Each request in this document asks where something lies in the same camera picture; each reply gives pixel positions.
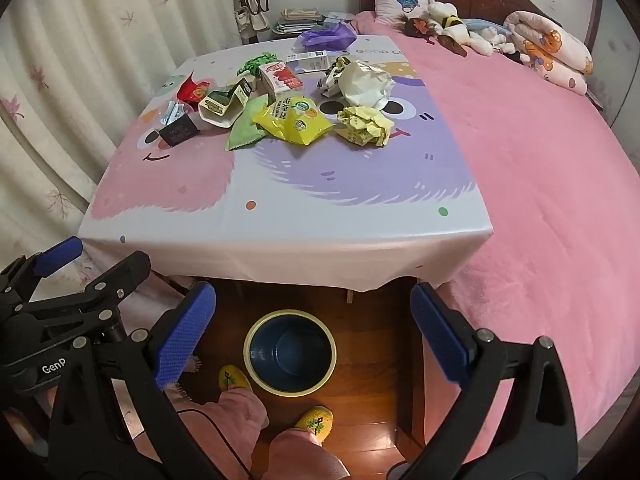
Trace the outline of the black Talopn box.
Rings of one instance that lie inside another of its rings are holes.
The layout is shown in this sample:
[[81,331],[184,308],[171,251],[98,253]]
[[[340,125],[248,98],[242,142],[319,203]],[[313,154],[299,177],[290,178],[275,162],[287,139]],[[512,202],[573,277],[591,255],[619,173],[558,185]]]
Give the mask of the black Talopn box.
[[198,127],[189,115],[182,115],[164,128],[158,130],[163,141],[174,148],[198,135]]

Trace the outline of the strawberry milk carton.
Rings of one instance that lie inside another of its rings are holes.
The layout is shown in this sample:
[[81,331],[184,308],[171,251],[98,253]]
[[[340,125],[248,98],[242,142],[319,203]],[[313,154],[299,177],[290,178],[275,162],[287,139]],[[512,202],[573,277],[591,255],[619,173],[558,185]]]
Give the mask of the strawberry milk carton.
[[270,102],[304,94],[304,83],[282,61],[262,64],[259,76],[267,89]]

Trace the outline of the black white wrapper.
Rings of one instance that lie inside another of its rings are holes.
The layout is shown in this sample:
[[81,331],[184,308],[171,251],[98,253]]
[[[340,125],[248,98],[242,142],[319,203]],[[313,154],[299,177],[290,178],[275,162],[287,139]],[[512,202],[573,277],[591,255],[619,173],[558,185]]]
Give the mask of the black white wrapper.
[[345,55],[338,56],[328,68],[326,73],[318,81],[320,93],[325,98],[334,98],[342,94],[340,88],[340,77],[344,70],[352,61]]

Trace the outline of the right yellow slipper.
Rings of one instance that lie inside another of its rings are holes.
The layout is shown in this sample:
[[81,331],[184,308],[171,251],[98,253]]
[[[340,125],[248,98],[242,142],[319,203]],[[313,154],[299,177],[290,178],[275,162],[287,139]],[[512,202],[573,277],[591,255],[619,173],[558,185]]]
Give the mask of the right yellow slipper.
[[322,444],[333,429],[334,414],[323,405],[317,405],[306,411],[296,422],[294,428],[311,434],[319,444]]

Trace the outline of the yellow snack bag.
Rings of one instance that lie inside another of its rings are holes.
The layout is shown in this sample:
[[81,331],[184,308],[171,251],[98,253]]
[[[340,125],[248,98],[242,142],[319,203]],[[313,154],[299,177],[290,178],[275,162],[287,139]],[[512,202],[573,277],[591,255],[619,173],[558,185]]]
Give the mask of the yellow snack bag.
[[303,146],[319,140],[333,127],[312,99],[301,96],[274,101],[252,121],[279,140]]

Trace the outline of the purple plastic bag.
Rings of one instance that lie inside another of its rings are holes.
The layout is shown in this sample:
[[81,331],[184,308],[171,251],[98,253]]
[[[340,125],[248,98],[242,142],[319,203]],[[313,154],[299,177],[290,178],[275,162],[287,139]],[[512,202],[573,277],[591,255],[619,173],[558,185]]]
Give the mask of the purple plastic bag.
[[329,24],[306,30],[300,34],[294,44],[293,51],[346,51],[357,39],[352,26],[344,22]]

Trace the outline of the green paper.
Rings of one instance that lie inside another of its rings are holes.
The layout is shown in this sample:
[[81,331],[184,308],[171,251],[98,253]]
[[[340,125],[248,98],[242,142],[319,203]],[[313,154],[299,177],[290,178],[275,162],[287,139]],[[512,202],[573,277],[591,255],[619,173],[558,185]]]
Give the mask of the green paper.
[[269,64],[269,63],[273,63],[273,62],[278,62],[279,59],[277,57],[277,55],[270,53],[270,52],[264,52],[260,55],[255,56],[254,58],[250,58],[249,60],[247,60],[244,65],[238,69],[238,71],[236,72],[236,74],[238,76],[243,76],[245,74],[251,74],[254,77],[258,77],[259,76],[259,67],[265,64]]

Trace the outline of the folded cartoon quilt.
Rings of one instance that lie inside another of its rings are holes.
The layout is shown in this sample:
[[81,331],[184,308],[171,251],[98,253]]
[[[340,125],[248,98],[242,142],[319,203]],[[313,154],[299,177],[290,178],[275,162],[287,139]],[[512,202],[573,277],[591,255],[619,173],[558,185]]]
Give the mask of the folded cartoon quilt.
[[529,66],[538,76],[580,96],[587,93],[593,58],[579,39],[550,18],[529,11],[510,13],[503,26],[514,46],[530,57]]

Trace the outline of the white purple medicine box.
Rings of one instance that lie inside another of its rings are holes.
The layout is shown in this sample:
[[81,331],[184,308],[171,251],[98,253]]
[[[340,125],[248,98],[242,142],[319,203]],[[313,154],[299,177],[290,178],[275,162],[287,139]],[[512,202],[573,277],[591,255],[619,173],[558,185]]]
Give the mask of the white purple medicine box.
[[325,72],[336,60],[333,52],[320,50],[292,53],[286,57],[285,64],[296,75]]

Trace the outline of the light green pouch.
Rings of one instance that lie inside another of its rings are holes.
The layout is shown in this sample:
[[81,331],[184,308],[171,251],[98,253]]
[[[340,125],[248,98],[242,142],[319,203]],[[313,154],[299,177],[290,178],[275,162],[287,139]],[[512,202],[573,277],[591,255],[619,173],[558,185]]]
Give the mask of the light green pouch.
[[269,103],[268,94],[255,96],[247,101],[242,114],[234,122],[228,136],[226,150],[234,151],[245,148],[266,136],[266,132],[253,122],[253,117],[261,112]]

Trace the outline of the yellow paper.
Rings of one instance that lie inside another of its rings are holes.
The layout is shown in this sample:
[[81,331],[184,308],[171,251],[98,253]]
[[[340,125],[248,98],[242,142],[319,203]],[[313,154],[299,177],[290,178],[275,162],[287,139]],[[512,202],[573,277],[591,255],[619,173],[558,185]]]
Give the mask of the yellow paper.
[[390,118],[370,106],[344,107],[337,113],[337,134],[362,148],[368,144],[384,148],[394,127]]

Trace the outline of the brown paper bag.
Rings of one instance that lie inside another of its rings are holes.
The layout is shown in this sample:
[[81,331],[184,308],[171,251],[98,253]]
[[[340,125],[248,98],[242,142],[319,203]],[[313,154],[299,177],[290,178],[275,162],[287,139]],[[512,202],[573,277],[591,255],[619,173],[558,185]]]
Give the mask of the brown paper bag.
[[344,68],[337,83],[350,106],[367,106],[375,110],[386,107],[395,85],[393,77],[385,70],[358,60]]

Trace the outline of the white plush toy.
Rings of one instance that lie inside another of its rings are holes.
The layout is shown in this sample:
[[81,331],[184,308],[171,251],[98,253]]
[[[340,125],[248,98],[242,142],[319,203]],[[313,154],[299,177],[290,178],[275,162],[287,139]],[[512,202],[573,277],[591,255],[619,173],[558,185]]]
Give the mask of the white plush toy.
[[427,25],[436,32],[438,42],[457,55],[465,56],[466,48],[484,56],[494,52],[507,55],[516,52],[510,32],[497,25],[469,28],[468,23],[458,17],[458,10],[452,3],[430,0],[426,12]]

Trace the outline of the cartoon monster tablecloth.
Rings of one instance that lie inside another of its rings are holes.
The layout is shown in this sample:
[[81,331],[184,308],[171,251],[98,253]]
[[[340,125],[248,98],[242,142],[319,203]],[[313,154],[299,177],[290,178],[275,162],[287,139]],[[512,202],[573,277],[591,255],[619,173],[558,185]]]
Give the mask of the cartoon monster tablecloth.
[[482,194],[425,82],[393,39],[363,35],[351,58],[395,81],[382,148],[335,133],[299,146],[265,138],[230,151],[200,125],[160,138],[184,82],[228,82],[288,40],[190,58],[156,90],[113,155],[79,229],[87,245],[146,252],[157,272],[366,292],[413,276],[449,281],[492,233]]

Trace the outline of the green gold carton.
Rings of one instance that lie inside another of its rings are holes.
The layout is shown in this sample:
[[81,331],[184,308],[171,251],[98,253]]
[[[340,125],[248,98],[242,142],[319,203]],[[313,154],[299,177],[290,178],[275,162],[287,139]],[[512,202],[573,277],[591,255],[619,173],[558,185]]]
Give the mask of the green gold carton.
[[224,89],[214,89],[198,103],[201,120],[218,128],[230,129],[245,110],[252,86],[241,77]]

